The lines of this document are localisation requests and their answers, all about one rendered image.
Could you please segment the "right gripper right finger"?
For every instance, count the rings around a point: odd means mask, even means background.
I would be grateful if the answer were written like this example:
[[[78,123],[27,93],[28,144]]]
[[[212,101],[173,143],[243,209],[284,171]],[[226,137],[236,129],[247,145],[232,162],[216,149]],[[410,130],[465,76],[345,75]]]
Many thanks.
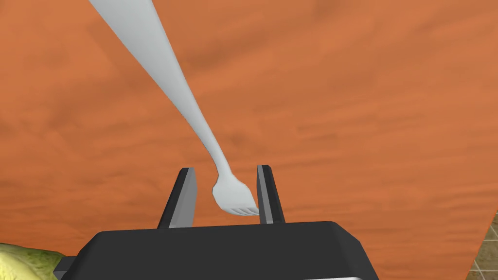
[[[285,223],[272,169],[257,165],[257,198],[261,224]]]

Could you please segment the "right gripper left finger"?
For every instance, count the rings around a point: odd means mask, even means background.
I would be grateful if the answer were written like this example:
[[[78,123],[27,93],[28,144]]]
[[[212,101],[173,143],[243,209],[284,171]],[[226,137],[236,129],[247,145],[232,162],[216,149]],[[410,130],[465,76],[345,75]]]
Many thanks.
[[[194,168],[182,168],[176,177],[157,228],[190,228],[193,226],[196,197],[195,170]]]

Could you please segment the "grey metal fork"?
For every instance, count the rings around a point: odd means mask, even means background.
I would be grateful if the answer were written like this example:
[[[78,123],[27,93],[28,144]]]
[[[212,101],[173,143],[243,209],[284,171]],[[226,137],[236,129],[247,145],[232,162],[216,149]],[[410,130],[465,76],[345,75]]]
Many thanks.
[[[207,149],[217,171],[212,188],[217,205],[234,215],[259,215],[251,191],[232,173],[188,86],[152,0],[89,1]]]

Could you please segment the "yellow-green lumpy fruit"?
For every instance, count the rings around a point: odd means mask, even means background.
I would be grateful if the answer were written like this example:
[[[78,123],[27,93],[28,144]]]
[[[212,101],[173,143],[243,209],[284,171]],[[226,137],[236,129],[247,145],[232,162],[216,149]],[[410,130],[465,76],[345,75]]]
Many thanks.
[[[0,280],[57,280],[54,269],[65,255],[0,243]]]

